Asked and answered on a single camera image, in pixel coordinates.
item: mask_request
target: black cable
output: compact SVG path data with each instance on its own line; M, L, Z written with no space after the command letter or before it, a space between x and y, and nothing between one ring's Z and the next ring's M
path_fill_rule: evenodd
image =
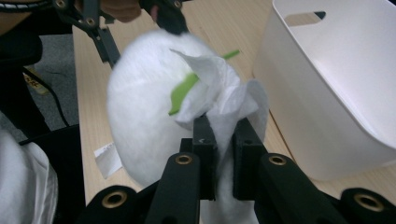
M27 76L29 76L31 79L33 79L34 81L40 83L43 87L47 88L47 90L49 90L49 92L52 94L53 99L55 100L55 104L56 107L58 108L58 112L62 118L62 121L64 122L64 125L66 127L69 127L69 123L67 122L66 118L64 117L64 112L62 111L61 108L61 104L59 103L59 99L58 96L56 95L56 93L53 91L53 89L47 85L47 83L45 83L43 80L41 80L40 78L38 78L37 76L35 76L35 74L33 74L31 71L29 71L29 69L23 67L23 73L26 74Z
M50 7L52 7L51 0L39 0L29 3L0 2L0 12L6 13L36 12Z

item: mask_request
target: bin handle cutout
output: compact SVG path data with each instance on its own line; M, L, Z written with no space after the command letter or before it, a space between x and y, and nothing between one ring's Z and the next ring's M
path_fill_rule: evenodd
M289 26L310 25L322 21L326 17L325 11L305 12L291 14L285 17L284 21Z

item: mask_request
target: green plastic strip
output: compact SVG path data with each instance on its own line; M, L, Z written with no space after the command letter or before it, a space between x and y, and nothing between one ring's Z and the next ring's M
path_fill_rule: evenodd
M237 55L239 52L240 51L238 49L233 50L223 55L222 58L225 60L229 60L235 55ZM195 73L189 73L186 76L186 78L184 78L184 80L172 90L171 92L172 108L168 112L170 116L175 115L180 110L184 98L198 80L199 78Z

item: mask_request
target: person's hand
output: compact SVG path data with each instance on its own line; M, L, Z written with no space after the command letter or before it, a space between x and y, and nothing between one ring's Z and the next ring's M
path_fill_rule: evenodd
M101 0L101 9L121 22L132 21L141 14L138 0Z

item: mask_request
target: paper tag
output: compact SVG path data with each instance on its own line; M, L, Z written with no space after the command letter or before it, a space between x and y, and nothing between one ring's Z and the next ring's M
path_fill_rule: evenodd
M114 143L96 149L94 154L96 165L104 179L107 179L122 167L120 156Z

